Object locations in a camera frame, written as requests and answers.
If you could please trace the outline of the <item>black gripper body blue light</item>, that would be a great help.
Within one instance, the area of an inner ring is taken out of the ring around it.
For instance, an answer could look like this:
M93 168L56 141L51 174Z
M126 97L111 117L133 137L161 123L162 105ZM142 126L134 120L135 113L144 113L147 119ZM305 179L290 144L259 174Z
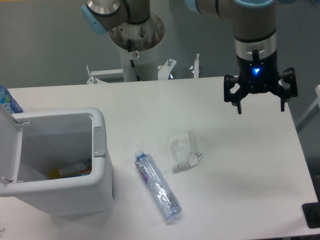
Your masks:
M243 59L239 56L236 58L239 67L237 94L281 93L277 51L258 62L254 62L252 59Z

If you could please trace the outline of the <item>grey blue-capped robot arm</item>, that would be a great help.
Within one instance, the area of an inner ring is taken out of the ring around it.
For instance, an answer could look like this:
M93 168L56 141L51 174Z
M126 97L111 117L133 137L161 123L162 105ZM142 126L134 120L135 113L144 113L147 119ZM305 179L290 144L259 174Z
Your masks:
M187 0L185 5L232 24L239 74L225 75L225 102L240 109L247 95L269 92L284 105L298 95L295 70L278 72L273 0ZM148 0L88 0L81 12L94 32L109 33L120 49L125 81L158 79L157 64L148 54L162 41L165 27Z

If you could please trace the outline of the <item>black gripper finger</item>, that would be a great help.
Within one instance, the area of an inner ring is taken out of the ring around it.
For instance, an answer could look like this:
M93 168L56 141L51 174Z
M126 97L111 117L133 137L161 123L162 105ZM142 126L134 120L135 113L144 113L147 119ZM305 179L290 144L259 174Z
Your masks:
M225 75L223 80L223 97L226 103L237 107L239 115L242 114L241 100L249 94L249 85L240 76Z
M296 73L293 67L277 73L272 93L280 98L280 111L284 112L285 103L298 96Z

